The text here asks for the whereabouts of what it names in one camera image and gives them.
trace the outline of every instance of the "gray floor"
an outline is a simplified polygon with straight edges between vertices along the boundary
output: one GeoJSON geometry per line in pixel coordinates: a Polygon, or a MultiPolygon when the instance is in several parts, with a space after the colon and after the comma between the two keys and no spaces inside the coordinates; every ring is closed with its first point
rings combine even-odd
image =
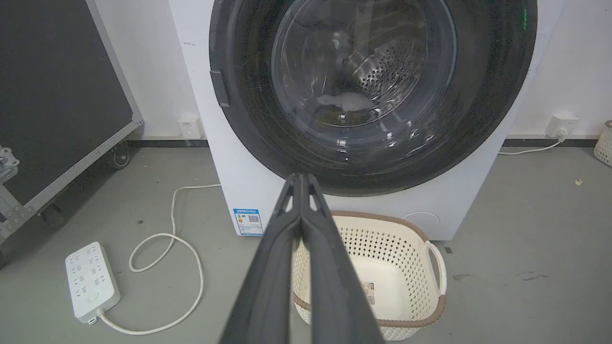
{"type": "MultiPolygon", "coordinates": [[[[497,159],[455,239],[439,243],[453,251],[444,254],[446,311],[406,343],[612,342],[612,169],[590,151],[497,159]]],[[[3,245],[12,260],[0,271],[0,342],[215,343],[258,245],[257,238],[235,235],[220,189],[178,198],[179,235],[199,251],[207,290],[172,329],[142,338],[101,322],[81,324],[72,315],[64,258],[101,242],[122,294],[108,316],[130,329],[170,322],[196,296],[192,254],[177,244],[140,274],[127,260],[142,239],[171,230],[174,189],[216,182],[207,149],[141,149],[125,170],[88,171],[59,200],[70,215],[65,227],[55,231],[35,219],[3,245]]],[[[160,240],[145,247],[136,265],[165,246],[160,240]]],[[[310,343],[310,328],[295,309],[291,316],[293,343],[310,343]]]]}

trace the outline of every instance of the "white power strip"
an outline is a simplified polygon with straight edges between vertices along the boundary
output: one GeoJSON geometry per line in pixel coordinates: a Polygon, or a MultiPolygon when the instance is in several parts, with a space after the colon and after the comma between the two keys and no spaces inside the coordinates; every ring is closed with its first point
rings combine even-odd
{"type": "Polygon", "coordinates": [[[72,308],[83,324],[94,324],[97,311],[103,312],[121,299],[106,252],[92,242],[66,258],[72,308]]]}

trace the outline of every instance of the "white power cord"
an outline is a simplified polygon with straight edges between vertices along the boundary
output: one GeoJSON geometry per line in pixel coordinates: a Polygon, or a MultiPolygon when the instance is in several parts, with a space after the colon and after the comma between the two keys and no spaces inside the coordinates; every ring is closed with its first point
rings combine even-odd
{"type": "Polygon", "coordinates": [[[174,191],[174,195],[172,195],[172,206],[171,206],[172,208],[170,210],[170,217],[172,218],[172,234],[169,234],[169,233],[157,233],[157,234],[153,234],[152,236],[149,236],[145,240],[141,241],[140,244],[138,244],[136,246],[136,248],[134,249],[134,251],[132,251],[132,254],[130,255],[130,260],[129,260],[130,270],[132,270],[133,272],[143,272],[143,271],[146,271],[146,270],[152,268],[153,266],[155,266],[155,264],[159,263],[159,261],[162,260],[163,257],[166,256],[168,251],[170,251],[170,248],[172,248],[172,245],[174,244],[175,240],[181,242],[182,244],[187,246],[193,252],[193,255],[195,256],[195,260],[196,260],[196,262],[198,262],[198,271],[200,273],[200,291],[198,292],[198,297],[196,297],[195,302],[193,303],[191,308],[189,308],[187,313],[183,314],[182,317],[178,318],[177,320],[174,320],[170,324],[167,324],[167,325],[162,326],[162,327],[158,327],[156,329],[151,329],[151,330],[148,330],[148,331],[132,331],[132,330],[124,329],[123,327],[121,327],[121,326],[119,326],[117,324],[114,324],[112,321],[110,321],[106,317],[106,315],[104,314],[103,310],[98,310],[97,314],[100,317],[100,319],[102,319],[102,321],[104,321],[107,325],[109,325],[113,329],[115,329],[115,330],[117,330],[119,332],[125,333],[125,334],[130,334],[130,335],[146,335],[146,334],[157,333],[157,332],[163,331],[165,329],[169,329],[172,326],[174,326],[174,325],[180,323],[181,321],[183,321],[186,317],[189,316],[189,314],[191,314],[193,312],[195,307],[197,307],[198,303],[200,303],[200,299],[202,298],[202,294],[204,293],[204,272],[202,271],[202,262],[200,261],[200,256],[198,255],[198,252],[196,252],[196,250],[193,248],[193,246],[191,246],[187,241],[184,241],[183,239],[181,239],[178,236],[176,236],[176,221],[174,220],[174,204],[176,202],[176,194],[180,190],[207,189],[209,187],[217,187],[217,186],[221,186],[221,184],[202,185],[202,186],[183,186],[183,187],[179,187],[178,189],[176,189],[174,191]],[[170,243],[168,244],[168,247],[166,248],[166,250],[153,263],[149,264],[146,267],[143,267],[142,269],[136,269],[134,267],[134,265],[133,265],[133,259],[134,259],[134,255],[136,254],[138,249],[140,249],[140,247],[145,242],[153,239],[154,237],[160,237],[160,236],[168,236],[168,237],[171,238],[170,239],[170,243]]]}
{"type": "Polygon", "coordinates": [[[556,136],[558,141],[555,142],[554,144],[551,144],[548,147],[538,148],[538,149],[529,149],[527,151],[514,152],[514,153],[498,152],[498,154],[499,155],[520,155],[520,154],[525,154],[525,153],[546,151],[547,149],[551,149],[553,147],[559,146],[563,141],[565,141],[565,137],[566,136],[567,136],[567,129],[560,128],[559,131],[557,132],[557,136],[556,136]]]}

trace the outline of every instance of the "laundry basket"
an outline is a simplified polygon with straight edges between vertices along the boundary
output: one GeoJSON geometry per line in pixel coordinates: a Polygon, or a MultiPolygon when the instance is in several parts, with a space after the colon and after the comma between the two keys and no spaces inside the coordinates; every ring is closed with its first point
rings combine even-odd
{"type": "MultiPolygon", "coordinates": [[[[403,340],[433,324],[446,305],[446,268],[440,251],[412,223],[360,212],[332,212],[346,251],[385,340],[403,340]],[[431,264],[432,251],[439,286],[431,264]]],[[[310,324],[310,253],[293,255],[297,311],[310,324]]]]}
{"type": "Polygon", "coordinates": [[[606,122],[602,136],[599,137],[593,151],[595,157],[612,167],[612,121],[606,122]]]}

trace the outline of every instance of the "round glass door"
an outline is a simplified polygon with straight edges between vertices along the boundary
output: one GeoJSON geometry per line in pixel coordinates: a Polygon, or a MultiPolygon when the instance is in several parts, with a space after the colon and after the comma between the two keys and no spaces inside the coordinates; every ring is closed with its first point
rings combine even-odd
{"type": "Polygon", "coordinates": [[[524,81],[536,2],[297,0],[215,7],[211,67],[245,147],[281,177],[377,195],[452,168],[524,81]]]}

